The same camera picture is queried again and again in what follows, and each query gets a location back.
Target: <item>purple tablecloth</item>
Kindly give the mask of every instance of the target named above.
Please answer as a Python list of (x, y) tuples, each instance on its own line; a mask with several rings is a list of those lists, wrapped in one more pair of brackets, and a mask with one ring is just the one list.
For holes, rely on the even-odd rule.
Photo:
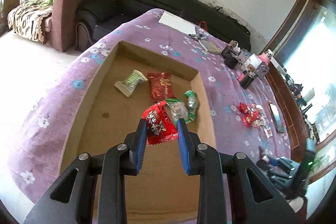
[[(267, 100), (275, 105), (277, 102), (266, 79), (256, 79), (247, 90), (242, 89), (237, 81), (239, 70), (226, 67), (221, 56), (207, 53), (197, 41), (159, 24), (162, 13), (160, 9), (150, 10), (102, 38), (82, 53), (57, 85), (34, 106), (13, 143), (8, 162), (15, 183), (31, 201), (36, 202), (57, 178), (81, 101), (105, 57), (121, 40), (169, 56), (200, 72), (219, 152), (233, 155), (242, 151), (256, 162), (261, 146), (270, 155), (290, 157), (288, 135), (275, 132), (267, 111)], [(198, 30), (219, 48), (225, 47), (224, 42)], [(239, 102), (263, 106), (273, 137), (267, 139), (261, 128), (243, 125), (243, 115), (237, 110)]]

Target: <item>white paper sheet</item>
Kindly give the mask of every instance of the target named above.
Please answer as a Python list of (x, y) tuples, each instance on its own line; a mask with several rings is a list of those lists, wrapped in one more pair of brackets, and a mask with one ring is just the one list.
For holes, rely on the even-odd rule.
[(180, 18), (176, 15), (173, 15), (169, 12), (164, 12), (162, 17), (159, 20), (159, 23), (166, 25), (172, 29), (175, 29), (181, 33), (185, 34), (196, 34), (195, 25)]

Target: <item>metal screw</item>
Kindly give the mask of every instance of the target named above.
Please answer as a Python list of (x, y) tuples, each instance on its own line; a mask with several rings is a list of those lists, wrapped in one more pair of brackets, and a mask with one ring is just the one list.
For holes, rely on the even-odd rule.
[(125, 150), (126, 148), (127, 148), (127, 145), (125, 145), (124, 143), (120, 143), (117, 146), (117, 149), (120, 151)]
[(205, 143), (200, 143), (197, 148), (199, 150), (207, 150), (208, 146)]
[(88, 157), (89, 157), (89, 154), (88, 154), (88, 153), (81, 153), (81, 154), (78, 156), (78, 158), (79, 158), (80, 160), (87, 160)]
[(238, 152), (238, 153), (236, 154), (236, 157), (237, 157), (238, 159), (240, 159), (240, 160), (243, 160), (244, 158), (246, 158), (246, 154), (243, 153), (243, 152)]

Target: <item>cardboard box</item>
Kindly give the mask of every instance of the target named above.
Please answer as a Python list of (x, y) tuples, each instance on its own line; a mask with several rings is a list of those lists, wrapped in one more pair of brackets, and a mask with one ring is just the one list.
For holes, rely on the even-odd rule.
[[(170, 73), (174, 94), (185, 104), (184, 92), (194, 90), (200, 106), (196, 120), (188, 124), (189, 131), (197, 133), (202, 142), (216, 147), (210, 108), (198, 71), (121, 41), (106, 58), (85, 95), (65, 147), (61, 171), (80, 153), (105, 153), (136, 130), (143, 111), (154, 103), (149, 82), (138, 84), (129, 98), (114, 86), (134, 69), (144, 75)], [(177, 140), (147, 146), (140, 174), (125, 177), (128, 223), (182, 222), (196, 218), (199, 186), (199, 176), (189, 177), (184, 173)]]

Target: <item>black sofa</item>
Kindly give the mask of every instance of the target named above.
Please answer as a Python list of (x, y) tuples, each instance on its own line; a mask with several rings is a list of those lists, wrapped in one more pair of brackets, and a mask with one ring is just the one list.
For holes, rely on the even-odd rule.
[(78, 50), (84, 51), (121, 24), (153, 8), (160, 8), (196, 25), (204, 21), (208, 32), (222, 41), (236, 40), (251, 50), (250, 32), (237, 20), (198, 0), (90, 0), (76, 11)]

